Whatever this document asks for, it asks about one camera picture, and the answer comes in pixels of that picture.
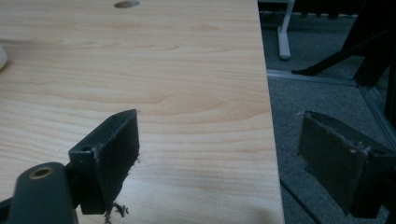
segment floor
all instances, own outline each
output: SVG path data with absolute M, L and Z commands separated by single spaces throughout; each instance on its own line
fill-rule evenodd
M 285 222 L 384 223 L 388 216 L 385 208 L 380 210 L 376 219 L 346 216 L 316 179 L 304 170 L 304 163 L 296 153 L 302 112 L 305 110 L 337 118 L 380 144 L 391 147 L 364 91 L 351 80 L 362 58 L 351 57 L 323 71 L 313 80 L 290 78 L 293 76 L 290 70 L 306 68 L 337 52 L 356 17 L 342 16 L 331 20 L 326 16 L 293 14 L 289 27 L 291 59 L 281 61 L 278 58 L 276 27 L 282 22 L 283 15 L 265 11 L 260 15 Z M 384 79 L 376 90 L 369 91 L 375 91 L 381 99 L 385 97 L 385 89 Z

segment light wood grain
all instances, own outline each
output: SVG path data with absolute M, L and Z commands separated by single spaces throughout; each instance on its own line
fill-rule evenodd
M 282 223 L 255 0 L 0 1 L 0 200 L 24 170 L 137 108 L 113 223 Z M 82 216 L 80 223 L 103 223 Z

